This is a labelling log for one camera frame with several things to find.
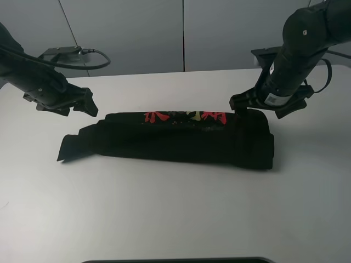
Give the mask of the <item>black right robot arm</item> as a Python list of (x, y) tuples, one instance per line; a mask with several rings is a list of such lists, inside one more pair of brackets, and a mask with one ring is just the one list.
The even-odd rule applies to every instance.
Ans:
[(262, 68), (255, 86), (233, 95), (229, 104), (238, 115), (248, 108), (275, 112), (281, 119), (306, 107), (316, 92), (307, 77), (328, 49), (350, 42), (350, 1), (323, 1), (296, 10), (285, 22), (280, 47), (252, 50)]

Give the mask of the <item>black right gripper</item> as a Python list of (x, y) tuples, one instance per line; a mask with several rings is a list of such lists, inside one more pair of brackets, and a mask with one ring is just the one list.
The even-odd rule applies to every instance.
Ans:
[(313, 95), (310, 85), (301, 85), (291, 96), (277, 96), (273, 93), (259, 95), (257, 88), (251, 88), (241, 94), (233, 95), (229, 104), (235, 111), (237, 121), (245, 121), (248, 118), (247, 108), (274, 111), (278, 119), (306, 108), (306, 98)]

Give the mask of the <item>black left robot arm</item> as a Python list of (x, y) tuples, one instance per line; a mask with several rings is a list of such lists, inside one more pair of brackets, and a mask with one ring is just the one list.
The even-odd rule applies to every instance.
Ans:
[(88, 88), (70, 84), (54, 67), (21, 58), (22, 46), (1, 25), (1, 79), (24, 92), (23, 98), (37, 104), (38, 111), (68, 116), (74, 111), (97, 116), (98, 108)]

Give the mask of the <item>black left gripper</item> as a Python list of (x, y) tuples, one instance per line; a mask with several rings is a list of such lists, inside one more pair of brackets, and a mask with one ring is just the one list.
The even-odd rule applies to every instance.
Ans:
[(92, 117), (98, 114), (90, 89), (69, 83), (61, 73), (55, 76), (31, 77), (22, 87), (22, 91), (25, 93), (24, 99), (37, 104), (38, 111), (68, 116), (72, 108)]

